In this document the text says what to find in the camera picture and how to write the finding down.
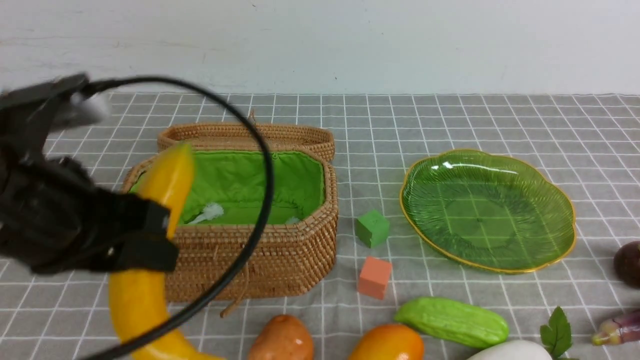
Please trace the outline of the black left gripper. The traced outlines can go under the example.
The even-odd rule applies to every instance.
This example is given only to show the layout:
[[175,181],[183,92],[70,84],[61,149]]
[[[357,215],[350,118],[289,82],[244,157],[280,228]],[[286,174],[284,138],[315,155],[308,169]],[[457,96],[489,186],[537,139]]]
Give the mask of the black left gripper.
[[1,254],[35,274],[173,272],[170,211],[98,186],[75,159],[1,159]]

